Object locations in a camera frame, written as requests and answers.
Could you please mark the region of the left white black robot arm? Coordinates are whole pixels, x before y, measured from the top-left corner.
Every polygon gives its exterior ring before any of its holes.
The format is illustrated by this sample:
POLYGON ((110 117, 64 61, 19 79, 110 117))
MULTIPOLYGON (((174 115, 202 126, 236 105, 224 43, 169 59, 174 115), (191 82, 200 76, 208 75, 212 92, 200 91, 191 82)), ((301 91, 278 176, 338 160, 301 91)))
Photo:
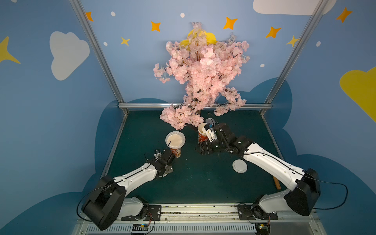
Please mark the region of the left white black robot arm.
POLYGON ((154 159, 127 174, 114 178, 109 175, 102 177, 95 189, 85 195, 86 202, 78 203, 87 218, 77 211, 78 217, 93 222, 102 231, 118 218, 145 219, 148 203, 137 196, 126 196, 141 185, 166 176, 174 159, 171 150, 165 148, 163 152, 155 153, 154 159))

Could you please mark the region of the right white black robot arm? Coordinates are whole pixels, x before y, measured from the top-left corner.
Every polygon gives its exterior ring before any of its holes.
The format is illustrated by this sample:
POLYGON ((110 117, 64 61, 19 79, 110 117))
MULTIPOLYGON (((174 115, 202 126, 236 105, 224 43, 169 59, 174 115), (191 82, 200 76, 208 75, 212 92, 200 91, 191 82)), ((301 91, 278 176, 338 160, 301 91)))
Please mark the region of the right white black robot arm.
POLYGON ((198 132, 206 140, 197 146, 202 155, 215 152, 228 152, 251 162, 286 186, 284 191, 260 196, 252 205, 252 216, 263 220, 280 211, 293 211, 301 216, 309 216, 317 209, 315 204, 321 195, 318 173, 308 168, 304 170, 285 162, 271 154, 246 136, 237 137, 226 123, 202 123, 198 132))

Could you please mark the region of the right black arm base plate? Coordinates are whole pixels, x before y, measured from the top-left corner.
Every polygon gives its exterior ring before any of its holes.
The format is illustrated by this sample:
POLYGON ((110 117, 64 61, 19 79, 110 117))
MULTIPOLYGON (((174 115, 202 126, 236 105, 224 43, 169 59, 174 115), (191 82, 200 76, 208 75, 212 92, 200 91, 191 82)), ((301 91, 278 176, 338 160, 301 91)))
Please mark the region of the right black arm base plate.
POLYGON ((258 205, 240 203, 237 205, 237 210, 240 220, 278 220, 275 212, 266 213, 258 205))

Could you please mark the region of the red paper cup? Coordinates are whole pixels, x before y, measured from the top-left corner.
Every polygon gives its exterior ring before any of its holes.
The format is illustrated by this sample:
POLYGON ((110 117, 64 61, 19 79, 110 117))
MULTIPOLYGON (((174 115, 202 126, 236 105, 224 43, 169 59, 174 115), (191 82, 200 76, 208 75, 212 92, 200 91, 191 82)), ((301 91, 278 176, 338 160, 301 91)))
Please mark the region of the red paper cup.
POLYGON ((208 138, 208 136, 206 134, 206 129, 205 129, 205 125, 206 124, 207 123, 204 122, 204 123, 199 124, 198 127, 197 127, 197 130, 198 130, 198 142, 199 143, 202 143, 204 141, 208 141, 209 140, 209 138, 208 138))
POLYGON ((186 137, 179 131, 170 132, 165 138, 166 145, 168 148, 170 148, 171 152, 176 158, 181 157, 182 147, 184 146, 185 142, 186 137))

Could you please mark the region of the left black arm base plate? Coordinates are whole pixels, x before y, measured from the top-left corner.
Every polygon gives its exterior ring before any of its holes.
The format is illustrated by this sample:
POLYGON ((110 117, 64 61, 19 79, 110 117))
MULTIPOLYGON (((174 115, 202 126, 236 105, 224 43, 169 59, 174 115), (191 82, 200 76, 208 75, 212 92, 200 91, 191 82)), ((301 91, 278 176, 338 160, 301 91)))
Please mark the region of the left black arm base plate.
POLYGON ((120 217, 121 221, 149 221, 152 220, 159 221, 161 219, 160 205, 144 205, 143 208, 137 215, 129 215, 120 217))

